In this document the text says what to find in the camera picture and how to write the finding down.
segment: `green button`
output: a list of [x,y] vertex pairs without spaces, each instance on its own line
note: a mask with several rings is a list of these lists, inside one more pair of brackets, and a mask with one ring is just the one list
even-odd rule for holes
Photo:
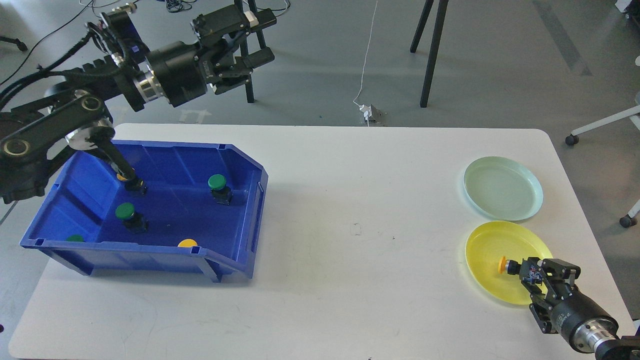
[[76,243],[83,243],[84,242],[84,238],[82,237],[82,235],[71,235],[67,238],[67,241],[73,241]]
[[128,220],[133,217],[136,209],[130,202],[123,202],[116,208],[116,217],[120,220]]
[[209,178],[209,188],[211,188],[211,190],[222,190],[226,185],[227,179],[221,174],[216,174]]

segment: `yellow button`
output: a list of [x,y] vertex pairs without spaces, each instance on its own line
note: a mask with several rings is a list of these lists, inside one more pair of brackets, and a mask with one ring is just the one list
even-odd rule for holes
[[198,243],[194,239],[184,239],[180,241],[178,247],[194,247],[198,246]]

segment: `black tripod leg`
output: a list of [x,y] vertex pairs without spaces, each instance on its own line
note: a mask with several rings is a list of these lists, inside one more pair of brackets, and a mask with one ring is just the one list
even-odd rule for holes
[[[255,5],[255,0],[247,0],[247,3],[249,3],[249,10],[251,10],[253,13],[258,12],[258,6]],[[267,47],[267,44],[264,42],[264,35],[262,34],[262,30],[256,31],[255,34],[258,36],[258,44],[260,44],[260,48],[264,49],[265,47]]]
[[427,19],[429,18],[429,13],[431,12],[431,7],[433,6],[433,0],[427,0],[424,2],[424,7],[422,8],[422,15],[420,15],[420,21],[418,21],[418,28],[415,30],[415,34],[413,35],[413,41],[411,41],[411,48],[409,51],[415,53],[418,49],[418,43],[420,42],[420,37],[422,37],[422,33],[424,32],[424,26],[427,24]]
[[433,71],[436,67],[436,58],[438,57],[438,48],[440,47],[440,37],[442,36],[442,28],[444,27],[444,17],[447,13],[447,4],[449,0],[440,0],[438,4],[438,12],[436,14],[436,24],[433,30],[433,38],[431,39],[431,49],[429,50],[429,60],[427,60],[427,72],[424,75],[424,84],[422,85],[422,96],[420,97],[420,107],[426,108],[429,101],[429,91],[431,90],[431,81],[433,80]]
[[[234,4],[238,9],[240,9],[240,11],[243,10],[242,0],[234,0]],[[246,41],[240,45],[240,55],[243,58],[249,56],[249,46],[247,45]],[[255,99],[253,98],[253,84],[251,84],[251,82],[247,83],[244,86],[244,90],[246,91],[246,102],[250,104],[254,103]]]

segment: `light blue plate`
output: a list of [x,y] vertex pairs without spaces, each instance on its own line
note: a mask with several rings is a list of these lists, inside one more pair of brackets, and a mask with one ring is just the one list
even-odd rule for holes
[[467,167],[465,191],[482,213],[497,220],[524,220],[542,206],[538,178],[524,165],[499,156],[479,158]]

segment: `yellow plate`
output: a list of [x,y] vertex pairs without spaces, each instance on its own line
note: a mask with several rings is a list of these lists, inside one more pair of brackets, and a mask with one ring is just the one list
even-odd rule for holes
[[476,281],[498,299],[516,305],[531,303],[529,292],[516,275],[498,274],[502,256],[516,260],[536,256],[552,258],[544,242],[530,230],[512,222],[492,221],[477,227],[465,247],[467,265]]

